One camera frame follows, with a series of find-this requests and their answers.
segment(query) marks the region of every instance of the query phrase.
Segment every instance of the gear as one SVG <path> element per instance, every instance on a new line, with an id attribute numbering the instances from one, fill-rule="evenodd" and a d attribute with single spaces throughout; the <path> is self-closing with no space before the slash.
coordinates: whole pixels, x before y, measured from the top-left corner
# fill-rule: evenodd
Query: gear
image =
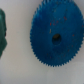
<path id="1" fill-rule="evenodd" d="M 5 36 L 6 36 L 5 13 L 2 9 L 0 9 L 0 57 L 7 45 Z"/>
<path id="2" fill-rule="evenodd" d="M 30 41 L 42 63 L 61 66 L 79 51 L 84 21 L 73 0 L 44 0 L 33 16 Z"/>

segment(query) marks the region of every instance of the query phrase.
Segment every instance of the center hole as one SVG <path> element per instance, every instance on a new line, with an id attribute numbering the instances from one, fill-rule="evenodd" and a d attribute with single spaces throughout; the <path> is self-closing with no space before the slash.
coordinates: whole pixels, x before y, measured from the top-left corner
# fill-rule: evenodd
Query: center hole
<path id="1" fill-rule="evenodd" d="M 60 44 L 60 42 L 61 42 L 61 36 L 60 36 L 60 34 L 55 34 L 55 35 L 52 37 L 52 43 L 53 43 L 54 45 L 58 45 L 58 44 Z"/>

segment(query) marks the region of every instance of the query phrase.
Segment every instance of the white surface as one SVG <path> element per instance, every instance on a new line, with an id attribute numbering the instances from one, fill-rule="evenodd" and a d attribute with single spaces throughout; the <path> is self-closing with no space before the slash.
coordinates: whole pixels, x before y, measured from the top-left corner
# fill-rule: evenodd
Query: white surface
<path id="1" fill-rule="evenodd" d="M 6 13 L 8 41 L 0 60 L 0 84 L 84 84 L 84 44 L 77 56 L 61 67 L 43 65 L 34 56 L 29 35 L 41 1 L 0 0 Z M 84 15 L 84 0 L 75 2 Z"/>

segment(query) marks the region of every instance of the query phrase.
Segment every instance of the blue gear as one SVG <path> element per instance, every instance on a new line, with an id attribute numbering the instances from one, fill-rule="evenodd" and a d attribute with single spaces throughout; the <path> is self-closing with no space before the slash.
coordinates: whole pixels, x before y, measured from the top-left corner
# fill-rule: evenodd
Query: blue gear
<path id="1" fill-rule="evenodd" d="M 30 41 L 39 61 L 59 66 L 76 55 L 83 33 L 83 16 L 74 1 L 44 0 L 34 14 Z"/>

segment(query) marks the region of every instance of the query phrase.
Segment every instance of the plastic gear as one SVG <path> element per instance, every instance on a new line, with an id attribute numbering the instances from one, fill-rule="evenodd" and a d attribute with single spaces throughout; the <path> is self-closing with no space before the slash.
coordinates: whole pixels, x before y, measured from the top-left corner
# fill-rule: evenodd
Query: plastic gear
<path id="1" fill-rule="evenodd" d="M 83 16 L 73 0 L 44 0 L 33 16 L 30 41 L 39 61 L 59 66 L 76 55 L 83 33 Z"/>
<path id="2" fill-rule="evenodd" d="M 6 23 L 5 23 L 5 13 L 2 9 L 0 9 L 0 57 L 7 45 L 7 41 L 5 39 L 6 30 L 7 29 L 6 29 Z"/>

